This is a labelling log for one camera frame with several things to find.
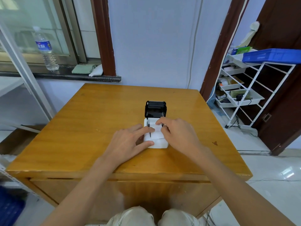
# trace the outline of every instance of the beige pants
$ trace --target beige pants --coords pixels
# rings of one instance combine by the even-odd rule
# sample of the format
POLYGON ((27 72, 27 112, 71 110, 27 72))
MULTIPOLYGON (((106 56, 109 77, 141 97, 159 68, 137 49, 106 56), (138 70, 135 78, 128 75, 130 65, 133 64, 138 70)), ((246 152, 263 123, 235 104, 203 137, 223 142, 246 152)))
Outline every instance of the beige pants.
MULTIPOLYGON (((153 215, 144 208, 137 206, 116 214, 107 226, 155 226, 153 215)), ((163 213, 158 226, 199 226, 200 222, 194 216, 178 209, 170 209, 163 213)))

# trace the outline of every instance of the window sill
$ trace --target window sill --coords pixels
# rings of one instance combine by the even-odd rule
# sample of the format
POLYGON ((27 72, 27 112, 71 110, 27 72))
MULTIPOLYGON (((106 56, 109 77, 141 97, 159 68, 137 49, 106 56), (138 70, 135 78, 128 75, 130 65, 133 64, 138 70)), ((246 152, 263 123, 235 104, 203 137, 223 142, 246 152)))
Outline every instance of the window sill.
MULTIPOLYGON (((90 82, 109 82, 120 83, 121 76, 93 76, 88 74, 73 74, 71 71, 74 66, 61 66, 58 70, 47 70, 44 65, 33 64, 29 65, 34 77, 36 79, 60 79, 60 80, 76 80, 76 81, 90 81, 90 82)), ((16 68, 12 63, 0 62, 0 76, 20 77, 16 68)))

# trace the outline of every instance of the green cloth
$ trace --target green cloth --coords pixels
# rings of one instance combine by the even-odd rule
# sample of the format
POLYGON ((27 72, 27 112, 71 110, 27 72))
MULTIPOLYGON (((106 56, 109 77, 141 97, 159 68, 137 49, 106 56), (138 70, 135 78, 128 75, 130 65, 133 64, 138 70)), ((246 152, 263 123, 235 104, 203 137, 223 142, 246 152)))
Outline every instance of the green cloth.
POLYGON ((94 70, 96 65, 87 64, 87 65, 81 65, 78 64, 76 67, 72 70, 73 74, 91 74, 91 72, 94 70))

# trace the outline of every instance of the blue crate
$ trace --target blue crate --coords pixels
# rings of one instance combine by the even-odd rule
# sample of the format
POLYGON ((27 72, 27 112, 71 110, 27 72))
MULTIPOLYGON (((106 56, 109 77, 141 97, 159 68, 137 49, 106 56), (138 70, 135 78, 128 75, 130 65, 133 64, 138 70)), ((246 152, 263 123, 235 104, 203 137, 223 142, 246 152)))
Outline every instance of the blue crate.
POLYGON ((252 51, 243 54, 244 63, 287 63, 301 64, 301 50, 271 48, 260 51, 252 51))
POLYGON ((0 186, 0 226, 13 226, 25 207, 25 201, 13 197, 0 186))

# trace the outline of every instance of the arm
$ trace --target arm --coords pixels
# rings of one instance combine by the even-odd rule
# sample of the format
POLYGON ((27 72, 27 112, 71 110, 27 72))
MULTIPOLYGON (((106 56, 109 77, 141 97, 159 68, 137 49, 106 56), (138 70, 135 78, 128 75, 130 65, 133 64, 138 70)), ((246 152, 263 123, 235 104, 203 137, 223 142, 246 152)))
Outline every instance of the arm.
POLYGON ((156 124, 165 124, 161 131, 167 142, 204 171, 241 226, 295 225, 201 145, 191 124, 165 117, 156 124))
POLYGON ((104 154, 95 161, 87 175, 41 226, 85 225, 101 185, 120 164, 154 144, 153 141, 146 141, 136 145, 137 140, 143 138, 145 133, 154 131, 151 127, 142 128, 142 125, 138 124, 115 132, 104 154))

